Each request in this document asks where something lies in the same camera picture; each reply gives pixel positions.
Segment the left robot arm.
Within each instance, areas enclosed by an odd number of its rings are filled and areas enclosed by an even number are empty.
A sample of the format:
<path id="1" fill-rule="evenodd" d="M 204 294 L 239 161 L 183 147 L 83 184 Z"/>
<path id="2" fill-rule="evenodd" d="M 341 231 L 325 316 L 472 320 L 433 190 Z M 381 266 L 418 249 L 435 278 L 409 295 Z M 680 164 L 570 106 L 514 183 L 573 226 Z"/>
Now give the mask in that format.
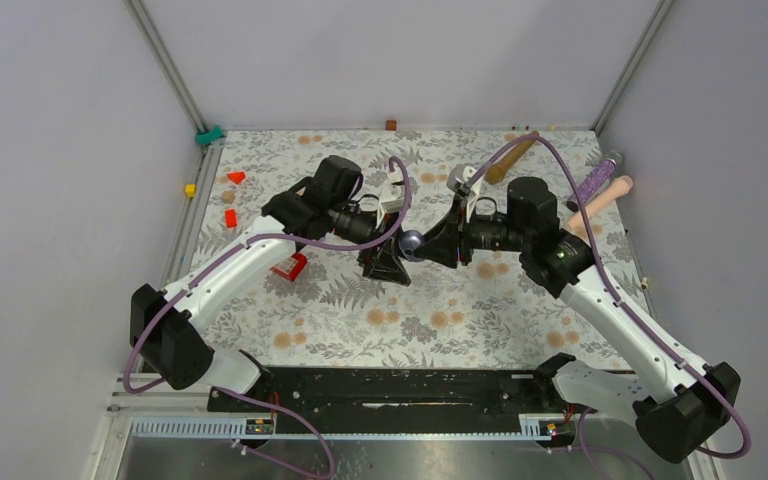
<path id="1" fill-rule="evenodd" d="M 387 230 L 368 214 L 351 211 L 362 171 L 354 162 L 332 155 L 313 175 L 275 194 L 248 228 L 197 270 L 162 289 L 139 287 L 131 297 L 132 351 L 123 376 L 125 391 L 138 393 L 130 374 L 136 360 L 143 359 L 174 390 L 204 384 L 231 392 L 245 410 L 264 407 L 271 388 L 262 378 L 264 368 L 245 352 L 209 345 L 206 326 L 241 290 L 302 247 L 337 250 L 337 245 L 323 242 L 328 233 L 347 239 L 342 248 L 348 252 L 392 238 L 407 216 L 412 192 L 404 162 L 393 156 L 387 167 L 401 203 Z"/>

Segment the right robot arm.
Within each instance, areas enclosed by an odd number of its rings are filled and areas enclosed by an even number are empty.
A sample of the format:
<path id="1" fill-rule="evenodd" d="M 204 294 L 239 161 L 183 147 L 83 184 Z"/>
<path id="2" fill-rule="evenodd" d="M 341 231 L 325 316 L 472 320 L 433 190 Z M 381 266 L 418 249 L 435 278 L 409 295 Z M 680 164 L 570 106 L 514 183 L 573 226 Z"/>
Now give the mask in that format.
<path id="1" fill-rule="evenodd" d="M 536 368 L 535 402 L 557 412 L 568 403 L 591 407 L 633 426 L 660 458 L 684 461 L 734 418 L 741 385 L 728 363 L 712 364 L 687 349 L 623 292 L 590 245 L 560 225 L 557 198 L 545 181 L 508 184 L 507 209 L 478 214 L 480 196 L 463 180 L 447 183 L 447 214 L 414 251 L 449 268 L 476 250 L 516 252 L 527 277 L 588 321 L 636 373 L 631 380 L 598 373 L 569 354 Z"/>

